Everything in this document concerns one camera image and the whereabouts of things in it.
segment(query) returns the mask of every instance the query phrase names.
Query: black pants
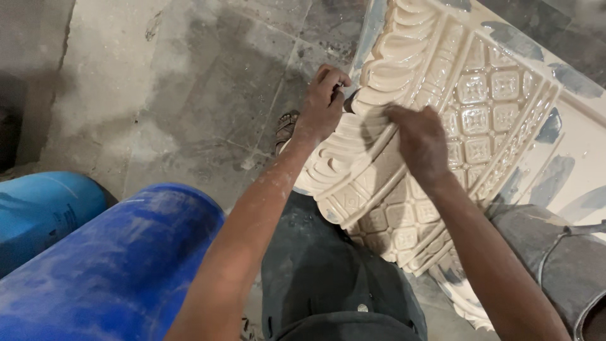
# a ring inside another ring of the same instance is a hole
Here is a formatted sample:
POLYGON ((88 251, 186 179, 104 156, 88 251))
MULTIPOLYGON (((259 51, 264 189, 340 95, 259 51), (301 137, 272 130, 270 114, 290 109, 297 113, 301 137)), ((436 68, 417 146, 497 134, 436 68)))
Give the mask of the black pants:
POLYGON ((312 197, 290 194, 263 258, 261 278, 267 339, 308 316, 365 305, 427 340, 425 316, 402 270, 324 220, 312 197))

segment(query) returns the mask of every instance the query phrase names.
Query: concrete floor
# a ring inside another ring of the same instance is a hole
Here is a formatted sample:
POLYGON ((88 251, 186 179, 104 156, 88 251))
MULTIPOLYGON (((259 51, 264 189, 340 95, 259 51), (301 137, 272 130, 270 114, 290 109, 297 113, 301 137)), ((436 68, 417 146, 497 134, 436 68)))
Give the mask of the concrete floor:
MULTIPOLYGON (((364 0, 74 2, 0 4, 8 32, 0 99, 24 112, 14 174, 77 171, 118 199, 177 181, 226 212, 271 162, 275 122, 300 107, 316 68, 348 70, 366 8, 364 0)), ((606 85, 604 35, 580 25, 574 0, 481 2, 606 85)), ((430 340, 498 339, 473 331, 429 276, 411 282, 430 340)), ((258 311, 258 294, 249 311, 258 311)))

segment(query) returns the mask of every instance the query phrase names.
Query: blue barrel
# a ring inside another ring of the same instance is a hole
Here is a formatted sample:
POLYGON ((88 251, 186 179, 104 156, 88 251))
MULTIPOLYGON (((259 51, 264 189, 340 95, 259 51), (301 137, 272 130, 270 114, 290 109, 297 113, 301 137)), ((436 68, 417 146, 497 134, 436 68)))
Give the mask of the blue barrel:
POLYGON ((192 187, 141 190, 0 280, 0 340, 161 340, 224 220, 192 187))
POLYGON ((107 209, 101 188, 71 172, 0 183, 0 278, 107 209))

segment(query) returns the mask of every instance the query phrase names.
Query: sandal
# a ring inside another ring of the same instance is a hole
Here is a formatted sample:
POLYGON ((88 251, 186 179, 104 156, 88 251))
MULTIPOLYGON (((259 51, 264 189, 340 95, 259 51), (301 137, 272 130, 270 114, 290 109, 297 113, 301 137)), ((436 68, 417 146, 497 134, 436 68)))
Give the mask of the sandal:
POLYGON ((295 131, 295 124, 299 119, 300 113, 297 110, 291 110, 278 119, 278 128, 276 129, 276 156, 284 144, 290 140, 295 131))

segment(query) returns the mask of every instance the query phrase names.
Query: gray fabric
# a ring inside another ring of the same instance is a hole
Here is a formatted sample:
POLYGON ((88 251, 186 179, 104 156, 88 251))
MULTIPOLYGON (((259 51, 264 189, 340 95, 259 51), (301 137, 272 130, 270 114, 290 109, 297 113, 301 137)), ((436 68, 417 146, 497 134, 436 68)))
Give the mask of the gray fabric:
POLYGON ((291 193, 261 277, 267 339, 296 340, 301 333, 324 330, 326 339, 357 340, 366 335, 362 329, 377 331, 386 324, 397 327, 374 339, 391 340, 394 330, 413 331, 401 332, 399 340, 427 339, 425 317, 404 273, 325 221, 311 197, 291 193), (360 304, 369 313, 358 312, 360 304))

